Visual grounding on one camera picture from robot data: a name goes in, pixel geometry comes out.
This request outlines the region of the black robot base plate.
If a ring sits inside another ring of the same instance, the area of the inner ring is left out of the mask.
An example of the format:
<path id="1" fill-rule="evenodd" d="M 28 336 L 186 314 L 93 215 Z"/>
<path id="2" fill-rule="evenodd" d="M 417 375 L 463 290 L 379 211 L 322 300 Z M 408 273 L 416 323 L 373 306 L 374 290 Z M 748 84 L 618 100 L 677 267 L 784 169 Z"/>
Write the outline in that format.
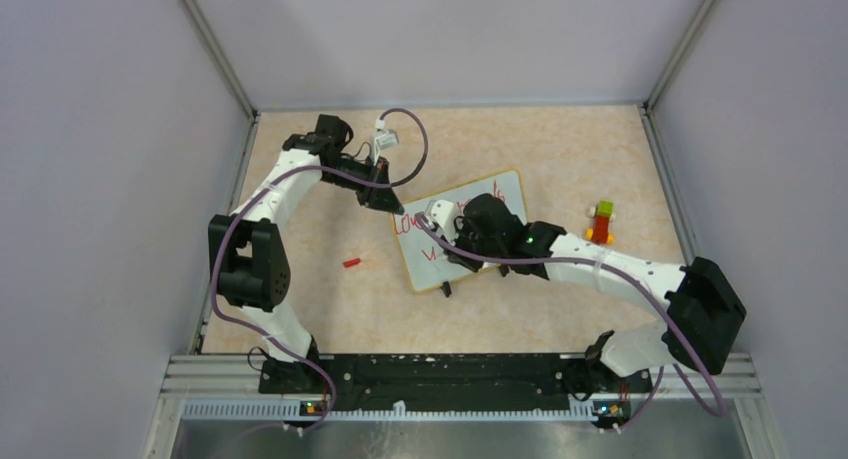
<path id="1" fill-rule="evenodd" d="M 604 394 L 647 393 L 648 371 L 624 378 L 580 354 L 336 354 L 314 368 L 268 358 L 262 394 L 315 395 L 336 412 L 531 412 L 564 410 Z"/>

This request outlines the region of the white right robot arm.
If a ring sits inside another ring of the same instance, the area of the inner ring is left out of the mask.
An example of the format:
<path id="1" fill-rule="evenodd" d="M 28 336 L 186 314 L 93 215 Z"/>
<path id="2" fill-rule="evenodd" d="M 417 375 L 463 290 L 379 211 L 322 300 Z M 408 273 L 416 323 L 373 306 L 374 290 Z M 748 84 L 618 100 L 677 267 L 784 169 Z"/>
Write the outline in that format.
<path id="1" fill-rule="evenodd" d="M 630 256 L 555 224 L 526 222 L 489 193 L 464 207 L 434 200 L 423 223 L 448 261 L 472 272 L 496 265 L 592 287 L 654 315 L 652 323 L 602 334 L 587 349 L 586 376 L 600 391 L 614 390 L 635 372 L 669 364 L 720 374 L 747 316 L 728 278 L 710 259 L 697 256 L 688 264 L 674 264 Z"/>

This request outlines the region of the yellow framed whiteboard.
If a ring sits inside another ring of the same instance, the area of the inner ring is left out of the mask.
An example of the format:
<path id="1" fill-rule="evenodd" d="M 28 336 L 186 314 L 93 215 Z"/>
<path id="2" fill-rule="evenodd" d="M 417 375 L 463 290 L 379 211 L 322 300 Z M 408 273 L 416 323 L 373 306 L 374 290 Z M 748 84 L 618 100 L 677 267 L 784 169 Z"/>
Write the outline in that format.
<path id="1" fill-rule="evenodd" d="M 440 289 L 443 283 L 470 276 L 472 272 L 447 260 L 442 248 L 420 229 L 415 214 L 424 212 L 434 200 L 452 201 L 458 208 L 463 209 L 471 199 L 484 193 L 490 193 L 500 199 L 511 213 L 523 222 L 527 221 L 522 180 L 517 169 L 505 169 L 435 191 L 404 203 L 403 215 L 392 215 L 393 230 L 411 287 L 416 293 Z"/>

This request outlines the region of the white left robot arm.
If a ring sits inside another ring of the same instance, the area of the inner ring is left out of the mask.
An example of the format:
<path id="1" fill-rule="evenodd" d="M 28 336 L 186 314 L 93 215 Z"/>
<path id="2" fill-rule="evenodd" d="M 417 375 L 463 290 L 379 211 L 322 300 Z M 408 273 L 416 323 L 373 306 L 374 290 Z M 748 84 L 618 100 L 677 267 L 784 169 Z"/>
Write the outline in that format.
<path id="1" fill-rule="evenodd" d="M 397 144 L 378 117 L 370 155 L 345 153 L 351 126 L 338 116 L 319 115 L 315 128 L 286 139 L 274 166 L 251 196 L 229 215 L 208 225 L 211 296 L 223 297 L 244 314 L 240 325 L 260 334 L 283 380 L 297 392 L 319 383 L 320 365 L 308 357 L 312 335 L 286 296 L 292 281 L 282 231 L 308 191 L 320 182 L 354 192 L 368 209 L 401 215 L 404 207 L 390 184 L 389 162 L 380 152 Z"/>

